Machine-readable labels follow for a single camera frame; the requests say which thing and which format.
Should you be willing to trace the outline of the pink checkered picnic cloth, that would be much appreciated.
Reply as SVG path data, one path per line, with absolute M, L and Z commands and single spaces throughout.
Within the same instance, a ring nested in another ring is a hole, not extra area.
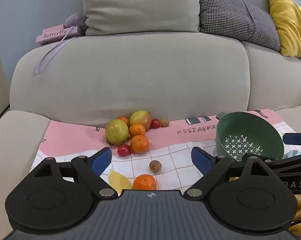
M 114 170 L 130 181 L 142 174 L 151 174 L 149 163 L 158 160 L 162 167 L 154 176 L 159 190 L 185 191 L 194 184 L 201 173 L 193 165 L 191 150 L 199 147 L 212 156 L 217 155 L 215 129 L 218 120 L 215 116 L 196 118 L 193 121 L 179 120 L 170 122 L 168 127 L 150 129 L 146 137 L 150 150 L 126 157 L 117 154 L 117 147 L 111 146 L 111 164 L 102 173 L 107 181 Z M 107 147 L 105 130 L 102 127 L 50 122 L 48 129 L 34 158 L 32 167 L 36 167 L 47 157 L 57 162 L 69 162 L 79 155 L 90 157 Z

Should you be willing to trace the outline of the beige sofa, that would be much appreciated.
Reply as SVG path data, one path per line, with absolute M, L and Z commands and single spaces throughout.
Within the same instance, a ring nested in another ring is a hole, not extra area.
M 0 239 L 8 194 L 27 175 L 50 121 L 103 126 L 146 110 L 158 119 L 271 109 L 301 132 L 301 59 L 203 33 L 83 36 L 48 66 L 42 46 L 17 63 L 0 119 Z

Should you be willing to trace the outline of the orange mandarin hidden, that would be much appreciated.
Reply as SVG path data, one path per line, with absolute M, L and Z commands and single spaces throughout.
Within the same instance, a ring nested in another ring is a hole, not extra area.
M 128 118 L 121 116 L 118 118 L 119 120 L 122 120 L 123 122 L 125 122 L 125 124 L 129 127 L 130 126 L 130 121 Z

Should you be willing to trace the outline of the grey back cushion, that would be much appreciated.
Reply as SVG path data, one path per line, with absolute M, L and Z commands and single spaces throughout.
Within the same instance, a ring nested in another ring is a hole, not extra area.
M 83 0 L 89 36 L 197 32 L 199 0 Z

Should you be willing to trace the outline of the red cherry tomato front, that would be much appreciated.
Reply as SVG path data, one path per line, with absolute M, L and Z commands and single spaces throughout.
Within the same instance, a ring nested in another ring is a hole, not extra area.
M 118 149 L 117 149 L 117 154 L 118 154 L 119 157 L 122 157 L 122 158 L 131 155 L 130 146 L 127 145 L 127 144 L 123 144 L 123 145 L 119 146 Z

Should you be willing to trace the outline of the brown longan back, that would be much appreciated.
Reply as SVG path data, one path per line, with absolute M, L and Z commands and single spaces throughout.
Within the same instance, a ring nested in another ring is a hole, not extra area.
M 169 120 L 167 119 L 161 119 L 161 127 L 168 127 L 169 126 Z

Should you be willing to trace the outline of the yellow pillow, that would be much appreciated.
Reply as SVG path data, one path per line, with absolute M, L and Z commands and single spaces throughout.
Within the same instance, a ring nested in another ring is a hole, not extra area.
M 281 54 L 301 58 L 301 7 L 293 0 L 269 0 Z

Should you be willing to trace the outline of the orange mandarin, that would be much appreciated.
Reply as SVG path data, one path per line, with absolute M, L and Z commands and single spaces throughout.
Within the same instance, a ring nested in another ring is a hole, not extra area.
M 145 135 L 136 135 L 130 142 L 131 150 L 137 154 L 143 154 L 149 151 L 149 140 Z
M 132 138 L 137 135 L 145 136 L 146 128 L 142 124 L 139 124 L 139 123 L 132 124 L 129 127 L 129 134 Z
M 157 182 L 152 175 L 142 174 L 135 178 L 133 182 L 134 190 L 157 190 Z

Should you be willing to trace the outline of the red cherry tomato back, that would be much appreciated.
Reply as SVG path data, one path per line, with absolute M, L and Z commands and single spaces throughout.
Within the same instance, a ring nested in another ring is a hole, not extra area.
M 157 129 L 161 127 L 161 121 L 159 119 L 153 119 L 151 121 L 151 128 L 152 129 Z

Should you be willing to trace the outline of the purple plush toy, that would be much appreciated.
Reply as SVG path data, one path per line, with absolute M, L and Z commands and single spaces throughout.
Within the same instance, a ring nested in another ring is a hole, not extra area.
M 81 12 L 75 13 L 69 16 L 65 21 L 65 27 L 78 27 L 82 36 L 85 36 L 86 30 L 88 29 L 86 25 L 87 16 Z

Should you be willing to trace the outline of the red cherry tomato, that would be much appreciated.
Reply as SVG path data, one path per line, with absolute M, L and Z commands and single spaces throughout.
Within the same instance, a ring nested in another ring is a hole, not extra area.
M 161 121 L 159 119 L 153 119 L 151 121 L 151 128 L 152 129 L 157 129 L 161 127 Z
M 127 145 L 127 144 L 123 144 L 123 145 L 119 146 L 118 149 L 117 149 L 117 154 L 118 154 L 119 157 L 122 157 L 122 158 L 131 155 L 130 146 Z

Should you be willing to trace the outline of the brown longan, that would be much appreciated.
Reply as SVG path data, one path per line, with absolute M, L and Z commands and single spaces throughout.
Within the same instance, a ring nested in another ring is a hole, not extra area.
M 161 127 L 168 127 L 169 126 L 169 120 L 167 119 L 161 119 Z
M 158 160 L 152 160 L 149 163 L 149 169 L 153 173 L 159 173 L 161 171 L 162 164 Z

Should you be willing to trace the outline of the pink butterfly box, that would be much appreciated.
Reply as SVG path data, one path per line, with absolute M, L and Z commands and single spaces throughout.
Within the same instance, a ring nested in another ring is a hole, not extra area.
M 36 43 L 38 45 L 46 45 L 49 43 L 54 43 L 62 41 L 64 39 L 69 39 L 73 37 L 78 37 L 82 34 L 82 31 L 78 27 L 65 27 L 65 25 L 57 25 L 44 29 L 42 34 L 37 36 Z

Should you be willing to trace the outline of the brown longan front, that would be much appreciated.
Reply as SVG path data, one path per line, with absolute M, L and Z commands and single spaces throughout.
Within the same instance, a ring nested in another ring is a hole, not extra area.
M 162 164 L 158 160 L 152 160 L 149 163 L 149 169 L 153 173 L 159 173 L 161 171 Z

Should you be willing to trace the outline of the orange mandarin front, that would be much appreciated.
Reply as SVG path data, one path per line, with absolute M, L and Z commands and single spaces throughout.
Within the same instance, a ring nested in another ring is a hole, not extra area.
M 133 182 L 134 190 L 157 190 L 157 182 L 152 175 L 142 174 L 135 178 Z

